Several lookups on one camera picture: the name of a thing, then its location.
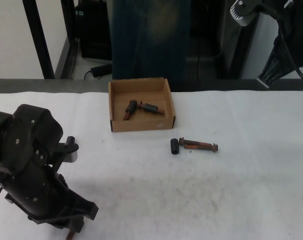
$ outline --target rusty bolt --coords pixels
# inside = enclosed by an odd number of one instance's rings
[[[136,111],[137,100],[131,100],[126,109],[126,115],[123,118],[123,121],[128,121],[131,118],[131,115]]]
[[[218,145],[184,145],[184,149],[198,149],[198,150],[211,150],[214,153],[218,151]]]
[[[138,108],[144,109],[146,112],[150,112],[153,114],[161,114],[161,115],[165,114],[165,111],[158,109],[158,106],[154,106],[154,105],[151,105],[148,103],[143,103],[142,101],[140,101],[140,103],[138,103]]]
[[[210,143],[185,140],[183,137],[181,137],[179,139],[179,145],[184,146],[185,144],[187,144],[187,145],[196,145],[196,146],[212,146]]]

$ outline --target blue jeans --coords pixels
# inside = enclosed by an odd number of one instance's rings
[[[184,78],[191,0],[113,0],[112,78]]]

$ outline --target black robotic arm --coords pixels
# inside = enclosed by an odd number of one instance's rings
[[[79,148],[72,136],[59,143],[62,136],[47,109],[24,104],[13,115],[0,112],[0,187],[30,220],[79,233],[84,217],[94,220],[98,207],[57,173],[63,162],[77,159]]]
[[[303,67],[303,0],[237,0],[230,13],[241,25],[248,25],[259,13],[272,16],[279,25],[269,59],[258,76],[268,88],[275,80]]]

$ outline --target cardboard box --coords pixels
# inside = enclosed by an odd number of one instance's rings
[[[174,127],[176,114],[167,79],[141,78],[109,82],[109,117],[112,132],[163,130]],[[123,121],[131,100],[158,106],[165,114],[136,109],[129,121]]]

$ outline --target white tablecloth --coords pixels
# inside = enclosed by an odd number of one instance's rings
[[[174,129],[112,133],[106,93],[0,94],[51,111],[80,146],[59,172],[95,202],[75,240],[303,240],[303,92],[173,93]],[[219,152],[170,140],[216,143]],[[0,240],[64,240],[0,196]]]

